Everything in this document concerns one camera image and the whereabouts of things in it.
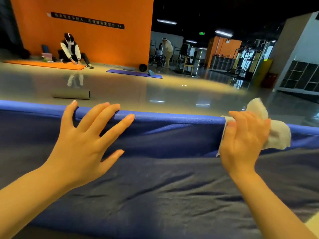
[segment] hand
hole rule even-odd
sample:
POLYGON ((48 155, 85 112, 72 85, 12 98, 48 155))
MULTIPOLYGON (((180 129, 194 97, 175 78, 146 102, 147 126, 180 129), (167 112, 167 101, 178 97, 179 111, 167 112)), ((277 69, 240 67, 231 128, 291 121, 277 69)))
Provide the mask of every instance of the hand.
POLYGON ((227 124, 220 145, 220 157, 229 175, 255 173, 255 163, 268 140, 270 119, 262 120, 253 112, 229 112, 236 121, 227 124))
POLYGON ((120 105, 104 103, 93 107, 75 128, 72 117, 77 106, 78 103, 73 101, 66 107, 58 141, 42 166, 69 189, 85 185, 111 168, 124 151, 117 150, 102 162, 101 158, 134 120, 134 114, 130 114, 100 137, 106 123, 120 109, 120 105))

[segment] sneaker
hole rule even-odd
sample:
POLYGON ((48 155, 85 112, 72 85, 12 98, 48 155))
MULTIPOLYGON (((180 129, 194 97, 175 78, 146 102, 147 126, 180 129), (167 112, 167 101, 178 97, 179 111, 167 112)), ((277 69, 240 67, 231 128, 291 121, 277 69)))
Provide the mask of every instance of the sneaker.
POLYGON ((86 67, 89 69, 94 69, 94 67, 91 64, 86 65, 86 67))

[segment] black ceiling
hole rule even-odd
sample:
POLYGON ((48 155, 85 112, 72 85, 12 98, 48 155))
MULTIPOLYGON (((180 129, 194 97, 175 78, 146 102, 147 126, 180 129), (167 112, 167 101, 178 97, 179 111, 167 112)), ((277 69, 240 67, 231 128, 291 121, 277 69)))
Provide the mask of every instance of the black ceiling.
POLYGON ((319 10, 314 0, 154 0, 152 31, 207 46, 216 29, 238 40, 277 39, 287 18, 319 10), (157 19, 177 22, 169 25, 157 19))

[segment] purple yoga mat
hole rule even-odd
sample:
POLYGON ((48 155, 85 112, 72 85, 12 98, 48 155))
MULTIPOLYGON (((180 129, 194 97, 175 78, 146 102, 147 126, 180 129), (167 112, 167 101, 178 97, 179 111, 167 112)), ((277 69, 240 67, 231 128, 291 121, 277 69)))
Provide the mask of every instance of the purple yoga mat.
POLYGON ((107 72, 117 73, 117 74, 125 74, 125 75, 130 75, 130 76, 145 76, 145 77, 152 77, 152 78, 159 78, 159 79, 163 78, 161 75, 150 76, 148 73, 128 71, 128 70, 119 70, 119 69, 109 69, 107 72))

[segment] wooden chair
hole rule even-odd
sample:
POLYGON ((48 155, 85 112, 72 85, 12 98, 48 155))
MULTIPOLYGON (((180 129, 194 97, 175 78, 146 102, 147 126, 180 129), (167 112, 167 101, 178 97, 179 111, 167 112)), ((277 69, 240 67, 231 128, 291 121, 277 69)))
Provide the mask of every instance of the wooden chair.
POLYGON ((190 72, 190 74, 193 74, 193 69, 194 69, 194 65, 193 64, 190 64, 190 63, 188 63, 187 64, 187 60, 189 59, 189 57, 185 57, 185 63, 184 63, 184 68, 183 68, 183 73, 184 73, 184 71, 185 71, 185 67, 191 67, 192 68, 192 71, 190 72))

